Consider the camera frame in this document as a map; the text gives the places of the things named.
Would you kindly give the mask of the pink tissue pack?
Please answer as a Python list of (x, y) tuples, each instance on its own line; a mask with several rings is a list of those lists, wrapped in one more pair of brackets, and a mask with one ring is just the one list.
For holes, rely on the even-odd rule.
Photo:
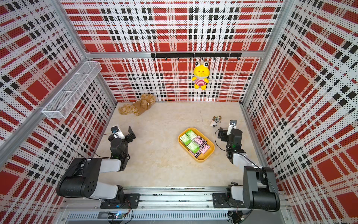
[(203, 146), (201, 146), (200, 152), (201, 152), (202, 154), (205, 154), (210, 148), (211, 148), (210, 145), (204, 144)]
[(204, 146), (206, 143), (207, 143), (207, 141), (204, 139), (204, 138), (202, 138), (201, 136), (196, 136), (196, 138), (194, 139), (194, 142), (196, 143), (196, 144), (198, 144), (199, 146)]
[(197, 159), (202, 153), (200, 150), (197, 153), (193, 153), (191, 150), (189, 150), (189, 154), (191, 154), (194, 158)]

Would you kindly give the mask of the green tissue pack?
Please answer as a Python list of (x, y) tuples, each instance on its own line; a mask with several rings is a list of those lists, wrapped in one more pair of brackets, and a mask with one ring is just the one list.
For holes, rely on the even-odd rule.
[(200, 150), (200, 146), (195, 142), (191, 142), (189, 145), (187, 145), (187, 148), (193, 153), (197, 153)]
[(191, 139), (191, 140), (194, 140), (196, 137), (197, 137), (197, 134), (192, 130), (188, 130), (186, 132), (186, 135)]
[(189, 145), (189, 144), (192, 142), (192, 140), (190, 139), (190, 137), (188, 137), (186, 134), (183, 134), (183, 135), (180, 137), (180, 140), (181, 140), (181, 142), (182, 142), (185, 146)]

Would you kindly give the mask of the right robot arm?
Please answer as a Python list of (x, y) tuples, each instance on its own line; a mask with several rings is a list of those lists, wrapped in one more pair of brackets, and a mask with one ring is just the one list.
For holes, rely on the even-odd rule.
[(242, 184), (232, 182), (224, 194), (213, 194), (215, 208), (246, 208), (277, 212), (281, 203), (275, 173), (269, 167), (262, 167), (249, 159), (242, 149), (243, 132), (235, 128), (219, 128), (215, 139), (226, 143), (226, 156), (231, 164), (243, 171)]

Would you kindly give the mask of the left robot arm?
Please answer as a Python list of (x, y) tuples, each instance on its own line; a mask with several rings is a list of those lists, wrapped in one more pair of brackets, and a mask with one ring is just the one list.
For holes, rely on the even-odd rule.
[(124, 171), (130, 160), (128, 143), (136, 139), (132, 128), (123, 135), (118, 126), (111, 127), (110, 158), (75, 158), (56, 187), (58, 196), (101, 200), (101, 209), (136, 209), (140, 194), (126, 194), (121, 185), (99, 181), (102, 173)]

